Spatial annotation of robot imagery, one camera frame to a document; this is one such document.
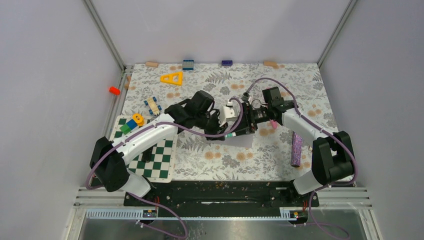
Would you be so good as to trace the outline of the small glue stick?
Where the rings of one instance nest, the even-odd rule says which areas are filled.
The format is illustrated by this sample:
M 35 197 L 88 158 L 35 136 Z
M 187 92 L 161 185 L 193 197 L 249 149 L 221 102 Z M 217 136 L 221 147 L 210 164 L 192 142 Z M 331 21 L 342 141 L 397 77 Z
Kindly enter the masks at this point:
M 236 136 L 237 135 L 236 135 L 235 132 L 230 132 L 230 133 L 226 134 L 224 137 L 227 139 L 227 138 L 233 138 L 233 137 L 236 137 Z

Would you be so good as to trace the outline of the grey paper envelope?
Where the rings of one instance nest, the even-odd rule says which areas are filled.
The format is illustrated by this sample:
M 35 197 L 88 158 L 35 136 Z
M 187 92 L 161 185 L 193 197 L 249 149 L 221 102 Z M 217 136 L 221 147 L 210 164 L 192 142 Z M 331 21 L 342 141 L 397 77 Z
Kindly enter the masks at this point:
M 243 111 L 243 117 L 240 123 L 243 123 L 245 121 L 249 121 L 247 110 Z M 243 148 L 250 149 L 253 146 L 253 135 L 248 134 L 248 135 L 241 135 L 241 136 L 226 138 L 225 143 L 233 147 L 243 147 Z

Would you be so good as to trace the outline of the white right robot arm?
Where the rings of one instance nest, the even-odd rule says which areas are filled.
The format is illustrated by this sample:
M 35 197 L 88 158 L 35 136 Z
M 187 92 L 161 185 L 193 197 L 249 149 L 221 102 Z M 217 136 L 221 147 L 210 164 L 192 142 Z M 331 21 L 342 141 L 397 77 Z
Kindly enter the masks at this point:
M 287 191 L 287 201 L 293 206 L 301 205 L 307 194 L 325 185 L 355 173 L 350 136 L 344 132 L 329 133 L 316 122 L 301 114 L 295 99 L 285 100 L 278 87 L 262 91 L 264 104 L 253 108 L 251 96 L 243 93 L 241 117 L 246 126 L 239 126 L 237 133 L 254 132 L 259 123 L 277 122 L 298 134 L 312 147 L 311 169 L 292 180 Z

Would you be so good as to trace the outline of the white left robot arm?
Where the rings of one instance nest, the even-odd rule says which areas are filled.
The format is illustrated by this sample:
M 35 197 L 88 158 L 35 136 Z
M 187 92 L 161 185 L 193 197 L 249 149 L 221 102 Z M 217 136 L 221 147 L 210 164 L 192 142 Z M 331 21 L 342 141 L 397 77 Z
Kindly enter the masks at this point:
M 128 169 L 130 162 L 158 142 L 191 131 L 193 127 L 203 130 L 207 138 L 223 138 L 226 127 L 219 123 L 219 112 L 214 109 L 215 100 L 203 90 L 192 98 L 170 105 L 162 114 L 132 133 L 115 140 L 105 136 L 95 143 L 89 166 L 91 168 L 85 186 L 88 190 L 92 176 L 96 176 L 108 192 L 123 190 L 136 197 L 144 206 L 152 204 L 155 192 L 150 182 Z

